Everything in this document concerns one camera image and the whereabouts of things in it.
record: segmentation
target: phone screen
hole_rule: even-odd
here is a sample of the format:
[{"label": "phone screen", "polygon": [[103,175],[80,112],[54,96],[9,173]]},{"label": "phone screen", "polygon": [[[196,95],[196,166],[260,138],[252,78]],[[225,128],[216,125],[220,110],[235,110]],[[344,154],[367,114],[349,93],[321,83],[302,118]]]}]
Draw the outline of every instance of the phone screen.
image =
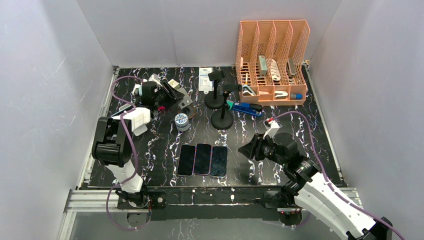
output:
[{"label": "phone screen", "polygon": [[196,147],[193,145],[182,145],[179,153],[178,169],[176,174],[184,177],[193,176],[195,164]]},{"label": "phone screen", "polygon": [[211,169],[211,149],[209,144],[199,143],[196,146],[196,157],[194,159],[194,174],[208,175]]},{"label": "phone screen", "polygon": [[214,146],[212,148],[211,177],[223,178],[227,175],[227,155],[228,148],[226,146]]}]

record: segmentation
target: orange desk organizer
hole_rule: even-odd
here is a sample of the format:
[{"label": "orange desk organizer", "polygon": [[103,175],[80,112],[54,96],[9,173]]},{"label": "orange desk organizer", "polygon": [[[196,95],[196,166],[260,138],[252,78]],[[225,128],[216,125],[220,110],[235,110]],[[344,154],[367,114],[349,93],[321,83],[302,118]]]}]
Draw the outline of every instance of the orange desk organizer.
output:
[{"label": "orange desk organizer", "polygon": [[[302,61],[309,32],[306,20],[241,21],[235,60],[237,82],[248,85],[256,96],[243,96],[240,92],[240,101],[262,106],[303,105],[307,86],[302,74]],[[259,55],[265,56],[266,76],[259,75]],[[296,69],[292,79],[294,85],[289,84],[286,71],[288,58],[293,58]],[[271,77],[272,59],[278,66],[279,82]],[[275,99],[275,91],[285,91],[288,96]],[[302,94],[302,99],[290,100],[290,94]]]}]

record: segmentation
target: white card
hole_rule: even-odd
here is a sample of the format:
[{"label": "white card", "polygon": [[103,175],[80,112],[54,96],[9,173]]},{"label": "white card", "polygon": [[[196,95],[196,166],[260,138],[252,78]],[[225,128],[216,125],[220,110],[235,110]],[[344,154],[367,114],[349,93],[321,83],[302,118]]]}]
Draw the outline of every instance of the white card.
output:
[{"label": "white card", "polygon": [[212,67],[200,67],[199,68],[199,91],[204,92],[204,94],[208,94],[209,91],[214,89],[214,82],[209,81],[208,74],[212,73]]}]

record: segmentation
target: phone holder stand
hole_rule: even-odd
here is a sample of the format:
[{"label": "phone holder stand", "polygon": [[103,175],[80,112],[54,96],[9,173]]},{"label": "phone holder stand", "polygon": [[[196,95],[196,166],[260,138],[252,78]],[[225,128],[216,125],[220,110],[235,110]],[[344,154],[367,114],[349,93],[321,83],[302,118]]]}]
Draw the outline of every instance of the phone holder stand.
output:
[{"label": "phone holder stand", "polygon": [[210,123],[215,129],[226,130],[231,128],[234,123],[234,116],[231,112],[227,111],[230,106],[227,103],[227,98],[234,91],[241,91],[242,86],[240,84],[226,84],[223,86],[223,102],[221,103],[221,112],[216,111],[210,117]]},{"label": "phone holder stand", "polygon": [[209,80],[213,81],[213,92],[209,92],[204,97],[204,104],[210,109],[219,109],[223,104],[224,97],[218,95],[218,83],[226,77],[224,70],[211,72],[208,74]]}]

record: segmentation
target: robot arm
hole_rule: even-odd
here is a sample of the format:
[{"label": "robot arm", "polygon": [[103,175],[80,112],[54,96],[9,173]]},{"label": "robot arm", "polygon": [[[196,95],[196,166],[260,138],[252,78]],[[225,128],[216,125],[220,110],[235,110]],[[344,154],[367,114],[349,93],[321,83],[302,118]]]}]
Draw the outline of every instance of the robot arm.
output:
[{"label": "robot arm", "polygon": [[[135,167],[130,161],[132,153],[130,141],[121,124],[122,113],[126,113],[122,116],[126,128],[136,136],[147,131],[146,124],[151,121],[153,112],[158,107],[171,107],[177,103],[188,116],[194,117],[196,113],[187,91],[175,80],[160,83],[157,74],[152,74],[149,80],[144,79],[141,85],[136,84],[131,94],[137,107],[133,108],[131,104],[126,104],[112,116],[99,118],[91,150],[93,158],[106,166],[119,183],[129,179],[135,172]],[[145,187],[143,179],[136,174],[122,184],[121,190],[117,190],[116,194],[133,207],[143,206],[146,202],[143,187]]]},{"label": "robot arm", "polygon": [[238,149],[249,159],[269,159],[283,166],[290,179],[273,199],[285,206],[297,205],[325,223],[341,239],[388,240],[392,232],[380,222],[362,213],[333,183],[326,181],[318,164],[299,153],[288,133],[277,133],[277,122],[265,123],[267,131]]}]

